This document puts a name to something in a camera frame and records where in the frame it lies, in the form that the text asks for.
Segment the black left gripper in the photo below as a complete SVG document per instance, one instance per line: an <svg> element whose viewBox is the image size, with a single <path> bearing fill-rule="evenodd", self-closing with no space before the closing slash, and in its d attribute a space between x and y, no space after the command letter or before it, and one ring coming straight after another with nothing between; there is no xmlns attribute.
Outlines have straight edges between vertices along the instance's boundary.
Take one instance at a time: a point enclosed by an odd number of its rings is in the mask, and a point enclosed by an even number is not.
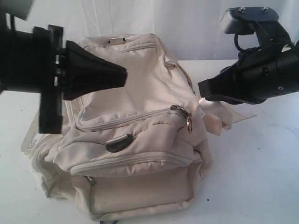
<svg viewBox="0 0 299 224"><path fill-rule="evenodd" d="M31 33L0 29L0 90L40 94L39 133L61 133L62 101L123 87L127 70L73 41L63 48L63 27ZM66 75L73 76L66 83Z"/></svg>

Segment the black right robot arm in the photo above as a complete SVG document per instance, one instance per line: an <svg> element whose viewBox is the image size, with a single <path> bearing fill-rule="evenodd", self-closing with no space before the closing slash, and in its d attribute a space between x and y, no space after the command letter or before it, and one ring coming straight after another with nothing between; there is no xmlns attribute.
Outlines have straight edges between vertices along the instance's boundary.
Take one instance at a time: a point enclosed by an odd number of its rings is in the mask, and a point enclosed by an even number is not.
<svg viewBox="0 0 299 224"><path fill-rule="evenodd" d="M240 49L236 63L198 83L201 97L232 105L261 104L299 91L299 47L289 40Z"/></svg>

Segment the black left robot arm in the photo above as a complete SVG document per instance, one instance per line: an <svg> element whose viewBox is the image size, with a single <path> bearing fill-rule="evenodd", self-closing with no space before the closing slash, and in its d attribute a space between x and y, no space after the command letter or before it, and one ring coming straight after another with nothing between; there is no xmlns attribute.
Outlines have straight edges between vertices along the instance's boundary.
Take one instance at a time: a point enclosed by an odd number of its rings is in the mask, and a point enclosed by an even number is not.
<svg viewBox="0 0 299 224"><path fill-rule="evenodd" d="M16 30L15 18L26 20L32 5L31 0L0 3L0 90L39 93L39 133L59 134L63 100L123 87L128 75L124 67L64 41L62 27Z"/></svg>

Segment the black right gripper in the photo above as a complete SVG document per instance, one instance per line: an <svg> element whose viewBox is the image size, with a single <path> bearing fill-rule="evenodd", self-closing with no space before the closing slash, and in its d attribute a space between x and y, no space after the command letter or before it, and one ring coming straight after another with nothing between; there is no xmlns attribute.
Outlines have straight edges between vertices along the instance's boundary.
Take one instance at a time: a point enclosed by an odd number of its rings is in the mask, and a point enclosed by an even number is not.
<svg viewBox="0 0 299 224"><path fill-rule="evenodd" d="M198 83L199 93L208 101L257 105L265 100L294 93L294 47L253 56L243 55L224 68L219 78Z"/></svg>

